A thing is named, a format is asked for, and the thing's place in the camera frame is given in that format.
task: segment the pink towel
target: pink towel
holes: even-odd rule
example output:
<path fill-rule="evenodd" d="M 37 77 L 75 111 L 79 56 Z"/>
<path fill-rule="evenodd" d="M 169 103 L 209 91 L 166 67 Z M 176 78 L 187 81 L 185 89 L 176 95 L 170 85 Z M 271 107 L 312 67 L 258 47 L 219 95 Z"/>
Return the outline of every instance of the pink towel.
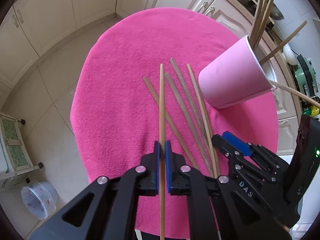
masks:
<path fill-rule="evenodd" d="M 169 59 L 176 59 L 197 104 L 186 64 L 191 64 L 198 77 L 237 40 L 213 19 L 177 8 L 142 11 L 108 29 L 87 56 L 71 110 L 73 131 L 89 180 L 101 175 L 121 176 L 138 165 L 142 155 L 153 151 L 153 142 L 159 138 L 158 106 L 143 76 L 159 91 L 159 66 L 164 63 L 193 116 Z M 201 172 L 208 175 L 167 83 L 165 93 L 167 111 Z M 230 131 L 245 142 L 261 143 L 276 152 L 278 128 L 272 93 L 221 110 L 206 105 L 214 133 Z M 185 155 L 168 124 L 166 139 L 171 140 L 174 152 Z M 222 174 L 228 174 L 227 159 L 221 154 L 219 162 Z M 189 238 L 186 198 L 167 194 L 165 201 L 165 236 Z M 139 199 L 136 228 L 159 235 L 159 197 Z"/>

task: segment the metal rivet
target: metal rivet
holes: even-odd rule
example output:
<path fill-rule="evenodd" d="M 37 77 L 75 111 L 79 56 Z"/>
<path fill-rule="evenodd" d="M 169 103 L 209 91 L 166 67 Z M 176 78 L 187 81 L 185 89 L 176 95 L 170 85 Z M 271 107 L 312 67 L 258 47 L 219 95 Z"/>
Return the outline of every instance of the metal rivet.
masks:
<path fill-rule="evenodd" d="M 97 182 L 98 182 L 100 185 L 106 184 L 107 181 L 108 181 L 108 178 L 105 177 L 105 176 L 101 176 L 101 177 L 99 177 L 99 178 L 97 179 Z"/>
<path fill-rule="evenodd" d="M 229 182 L 229 177 L 222 175 L 222 176 L 220 176 L 220 177 L 218 178 L 218 181 L 219 181 L 220 183 L 228 183 L 228 182 Z"/>
<path fill-rule="evenodd" d="M 137 172 L 137 173 L 143 173 L 143 172 L 145 172 L 145 171 L 146 171 L 145 166 L 140 165 L 140 166 L 137 166 L 137 167 L 136 167 L 136 172 Z"/>
<path fill-rule="evenodd" d="M 180 170 L 182 172 L 189 172 L 189 171 L 191 171 L 191 167 L 188 166 L 188 165 L 183 165 L 183 166 L 180 167 Z"/>

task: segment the pink cup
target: pink cup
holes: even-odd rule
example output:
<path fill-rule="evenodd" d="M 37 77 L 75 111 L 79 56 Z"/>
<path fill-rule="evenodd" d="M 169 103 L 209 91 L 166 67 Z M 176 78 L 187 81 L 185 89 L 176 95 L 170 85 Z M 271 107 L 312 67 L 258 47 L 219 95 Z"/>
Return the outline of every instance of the pink cup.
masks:
<path fill-rule="evenodd" d="M 232 106 L 273 88 L 248 38 L 248 35 L 244 36 L 200 72 L 199 86 L 211 106 Z"/>

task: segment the beige floor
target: beige floor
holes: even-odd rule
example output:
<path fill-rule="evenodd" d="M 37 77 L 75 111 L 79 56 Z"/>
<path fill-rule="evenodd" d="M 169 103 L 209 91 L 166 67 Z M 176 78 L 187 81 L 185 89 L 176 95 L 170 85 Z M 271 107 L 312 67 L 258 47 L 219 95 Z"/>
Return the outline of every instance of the beige floor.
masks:
<path fill-rule="evenodd" d="M 23 118 L 21 133 L 34 164 L 44 169 L 31 179 L 46 180 L 57 190 L 61 208 L 87 185 L 69 114 L 84 60 L 116 18 L 99 23 L 71 39 L 46 58 L 10 95 L 2 112 Z"/>

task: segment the cup rim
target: cup rim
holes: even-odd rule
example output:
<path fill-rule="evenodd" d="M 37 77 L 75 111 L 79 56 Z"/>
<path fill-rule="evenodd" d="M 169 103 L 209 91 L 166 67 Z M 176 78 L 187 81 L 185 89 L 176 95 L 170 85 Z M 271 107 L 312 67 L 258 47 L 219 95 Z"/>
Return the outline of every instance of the cup rim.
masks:
<path fill-rule="evenodd" d="M 250 50 L 250 52 L 251 52 L 251 55 L 253 56 L 254 60 L 256 61 L 256 64 L 257 64 L 258 68 L 260 69 L 262 75 L 264 76 L 265 80 L 268 82 L 270 88 L 273 88 L 273 86 L 272 86 L 271 83 L 269 82 L 266 74 L 264 73 L 264 71 L 263 71 L 263 69 L 262 69 L 262 67 L 261 67 L 261 65 L 260 65 L 260 63 L 259 63 L 259 61 L 258 61 L 258 59 L 257 59 L 257 57 L 256 57 L 256 55 L 255 55 L 255 53 L 253 52 L 253 50 L 252 50 L 252 48 L 251 48 L 251 46 L 250 46 L 250 44 L 249 44 L 249 35 L 246 35 L 246 36 L 245 36 L 245 40 L 246 40 L 246 42 L 247 42 L 248 48 L 249 48 L 249 50 Z"/>

